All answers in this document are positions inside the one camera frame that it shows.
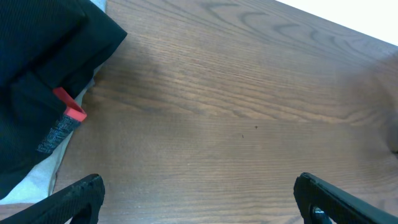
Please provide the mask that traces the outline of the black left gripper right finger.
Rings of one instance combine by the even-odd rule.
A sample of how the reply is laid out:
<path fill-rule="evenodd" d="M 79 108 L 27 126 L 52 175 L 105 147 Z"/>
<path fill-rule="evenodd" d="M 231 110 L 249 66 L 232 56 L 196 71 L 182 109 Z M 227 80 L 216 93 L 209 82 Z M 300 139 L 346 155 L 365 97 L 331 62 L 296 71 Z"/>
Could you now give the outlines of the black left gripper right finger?
<path fill-rule="evenodd" d="M 305 224 L 394 224 L 397 217 L 303 172 L 296 178 L 294 197 Z"/>

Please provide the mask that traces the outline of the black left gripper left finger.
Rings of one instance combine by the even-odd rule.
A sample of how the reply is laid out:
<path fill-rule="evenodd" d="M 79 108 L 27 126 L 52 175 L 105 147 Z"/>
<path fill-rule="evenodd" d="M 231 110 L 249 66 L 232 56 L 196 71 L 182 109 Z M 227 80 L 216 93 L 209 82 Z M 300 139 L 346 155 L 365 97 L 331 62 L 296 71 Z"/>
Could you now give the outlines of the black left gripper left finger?
<path fill-rule="evenodd" d="M 90 174 L 55 194 L 33 204 L 1 224 L 97 224 L 105 187 L 98 174 Z"/>

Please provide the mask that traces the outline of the light grey folded cloth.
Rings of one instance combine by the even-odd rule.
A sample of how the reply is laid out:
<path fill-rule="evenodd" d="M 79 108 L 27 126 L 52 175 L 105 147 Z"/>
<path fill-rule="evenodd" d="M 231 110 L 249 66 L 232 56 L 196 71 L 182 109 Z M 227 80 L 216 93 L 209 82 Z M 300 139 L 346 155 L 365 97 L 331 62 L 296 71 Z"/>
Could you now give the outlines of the light grey folded cloth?
<path fill-rule="evenodd" d="M 66 105 L 33 72 L 86 16 L 73 2 L 1 2 L 1 203 L 48 197 L 71 134 L 51 154 L 39 144 Z"/>

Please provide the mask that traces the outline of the red and grey tag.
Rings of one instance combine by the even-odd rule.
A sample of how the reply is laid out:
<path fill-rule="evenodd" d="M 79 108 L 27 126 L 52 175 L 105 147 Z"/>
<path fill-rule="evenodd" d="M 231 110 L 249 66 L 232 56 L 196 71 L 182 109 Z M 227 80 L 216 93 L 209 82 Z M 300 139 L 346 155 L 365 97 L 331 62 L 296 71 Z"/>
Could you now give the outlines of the red and grey tag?
<path fill-rule="evenodd" d="M 53 90 L 54 95 L 66 105 L 66 109 L 39 144 L 37 150 L 51 154 L 85 120 L 87 114 L 62 87 Z"/>

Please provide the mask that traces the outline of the black folded shirt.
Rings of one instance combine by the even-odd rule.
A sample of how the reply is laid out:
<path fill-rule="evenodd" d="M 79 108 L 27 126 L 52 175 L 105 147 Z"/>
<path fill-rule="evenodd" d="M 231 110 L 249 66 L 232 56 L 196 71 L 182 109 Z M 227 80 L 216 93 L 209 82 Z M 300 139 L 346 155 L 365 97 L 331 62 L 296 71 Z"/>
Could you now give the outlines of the black folded shirt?
<path fill-rule="evenodd" d="M 126 37 L 126 31 L 90 0 L 1 0 L 60 1 L 79 4 L 85 20 L 56 44 L 52 53 L 34 65 L 33 72 L 49 87 L 62 87 L 78 96 L 100 67 Z"/>

